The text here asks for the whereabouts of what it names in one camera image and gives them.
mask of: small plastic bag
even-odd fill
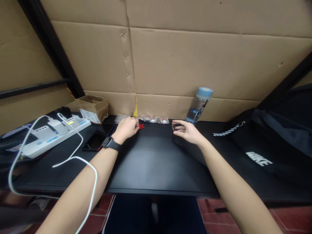
[[[159,117],[158,118],[158,123],[161,123],[161,124],[169,124],[169,119],[167,117]]]
[[[152,115],[142,115],[141,120],[145,122],[150,122],[152,120],[153,116]]]
[[[158,122],[158,117],[153,115],[150,123],[157,123],[157,122]]]
[[[115,118],[115,123],[119,124],[120,121],[122,121],[123,119],[127,118],[127,115],[122,115],[122,114],[117,114],[116,118]]]
[[[136,119],[142,120],[142,115],[138,115],[138,116],[136,117]]]

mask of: forearm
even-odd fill
[[[104,192],[114,167],[117,153],[114,149],[101,149],[90,162],[98,173],[92,208],[94,208]],[[94,180],[94,170],[86,166],[60,197],[38,229],[37,234],[75,233],[87,214]]]
[[[206,140],[199,147],[220,196],[242,233],[282,233],[258,195],[211,143]]]

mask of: sticker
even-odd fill
[[[80,109],[80,112],[85,119],[90,120],[93,123],[97,123],[97,124],[100,123],[96,113],[93,113],[93,112],[90,112],[87,110],[83,110],[83,109]]]
[[[12,147],[12,148],[10,148],[10,149],[6,149],[6,151],[9,151],[9,152],[17,152],[17,151],[20,150],[20,147],[21,147],[21,146],[22,146],[22,144],[19,144],[19,145],[14,146],[14,147]]]

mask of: white charging cable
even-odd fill
[[[17,194],[17,195],[20,195],[20,196],[29,196],[29,197],[38,196],[38,195],[36,195],[36,194],[22,194],[22,193],[17,192],[17,191],[14,189],[14,186],[13,186],[12,176],[13,176],[14,167],[15,167],[15,165],[16,165],[18,159],[20,158],[20,155],[21,155],[21,153],[22,153],[22,150],[23,150],[23,148],[24,148],[24,146],[25,146],[25,143],[26,143],[26,141],[27,141],[27,139],[28,139],[28,137],[29,137],[29,135],[30,135],[30,133],[31,133],[31,131],[32,131],[32,129],[33,129],[33,127],[34,127],[34,126],[37,124],[37,122],[38,122],[41,118],[43,118],[43,117],[47,117],[47,118],[51,119],[50,116],[43,115],[43,116],[39,117],[39,118],[33,123],[33,125],[29,128],[29,130],[28,130],[28,132],[27,132],[27,134],[26,134],[26,136],[25,136],[25,139],[24,139],[24,141],[23,141],[23,143],[22,143],[22,145],[21,145],[21,147],[20,147],[20,149],[19,149],[19,152],[17,153],[17,156],[16,156],[16,158],[14,159],[14,161],[13,161],[13,163],[12,163],[12,166],[11,166],[11,168],[10,168],[8,182],[9,182],[9,187],[10,187],[11,191],[12,191],[14,194]],[[58,197],[51,197],[51,196],[46,196],[46,195],[41,195],[41,197],[58,199]]]
[[[59,199],[58,197],[52,197],[52,196],[47,196],[47,195],[22,194],[22,193],[19,193],[19,192],[17,192],[17,191],[14,189],[13,181],[12,181],[12,174],[13,174],[14,167],[15,167],[15,165],[16,165],[16,163],[17,163],[17,161],[18,161],[18,159],[19,159],[19,157],[20,157],[20,155],[21,155],[21,153],[22,153],[22,150],[23,150],[23,148],[24,148],[24,146],[25,146],[25,143],[26,143],[26,141],[27,141],[27,139],[28,139],[28,137],[29,137],[31,131],[33,130],[34,126],[35,126],[35,125],[37,124],[37,122],[38,122],[41,118],[43,118],[43,117],[47,117],[47,118],[51,119],[51,117],[49,117],[49,116],[47,116],[47,115],[43,115],[43,116],[39,117],[39,118],[33,123],[33,125],[29,128],[29,130],[28,130],[28,132],[27,132],[27,134],[26,134],[26,137],[25,137],[25,139],[24,139],[24,141],[23,141],[23,143],[22,143],[22,145],[21,145],[21,147],[20,147],[20,149],[19,149],[19,152],[17,153],[17,156],[16,156],[15,160],[13,161],[12,166],[11,166],[11,168],[10,168],[9,177],[8,177],[8,183],[9,183],[9,187],[10,187],[11,191],[12,191],[14,194],[17,194],[17,195],[20,195],[20,196],[30,196],[30,197],[37,196],[37,197],[46,197],[46,198]],[[59,117],[60,119],[62,119],[65,123],[68,123],[68,121],[66,120],[66,118],[65,118],[61,113],[58,113],[58,117]],[[85,219],[83,220],[82,224],[80,225],[80,227],[78,228],[78,230],[77,230],[76,233],[75,233],[75,234],[78,234],[78,233],[80,232],[80,230],[82,229],[82,227],[84,226],[85,222],[87,221],[87,219],[88,219],[88,217],[89,217],[89,214],[90,214],[90,212],[91,212],[91,209],[92,209],[92,203],[93,203],[93,200],[94,200],[94,194],[95,194],[95,190],[96,190],[96,186],[97,186],[97,181],[98,181],[98,177],[97,177],[97,176],[98,176],[98,174],[97,174],[98,172],[97,172],[97,170],[95,169],[95,167],[94,167],[93,165],[91,165],[88,161],[86,161],[85,159],[80,158],[80,157],[77,157],[77,156],[74,156],[74,157],[73,157],[74,153],[75,153],[75,152],[79,149],[79,147],[82,145],[82,142],[83,142],[84,138],[82,137],[82,135],[81,135],[79,132],[77,132],[77,130],[76,130],[73,126],[71,126],[70,124],[69,124],[69,126],[81,137],[81,142],[80,142],[80,144],[78,145],[78,147],[75,149],[75,151],[71,154],[71,156],[70,156],[68,159],[66,159],[65,161],[63,161],[63,162],[61,162],[61,163],[59,163],[59,164],[53,165],[52,167],[53,167],[53,168],[58,167],[58,166],[60,166],[60,165],[62,165],[62,164],[64,164],[64,163],[68,162],[68,161],[71,160],[71,159],[79,159],[79,160],[83,161],[84,163],[86,163],[88,166],[90,166],[90,167],[94,170],[94,173],[95,173],[95,181],[94,181],[93,191],[92,191],[92,195],[91,195],[90,205],[89,205],[89,208],[88,208],[87,215],[86,215]]]

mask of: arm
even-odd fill
[[[242,233],[280,233],[270,212],[244,179],[225,161],[212,144],[191,123],[174,120],[182,124],[175,129],[178,135],[201,149],[208,169],[228,211]]]
[[[128,117],[119,123],[112,137],[118,144],[123,144],[138,129],[138,120]],[[101,149],[90,161],[98,173],[92,208],[94,208],[104,192],[117,154],[118,152],[111,148]],[[86,166],[65,190],[36,234],[75,233],[87,214],[94,179],[94,171]]]

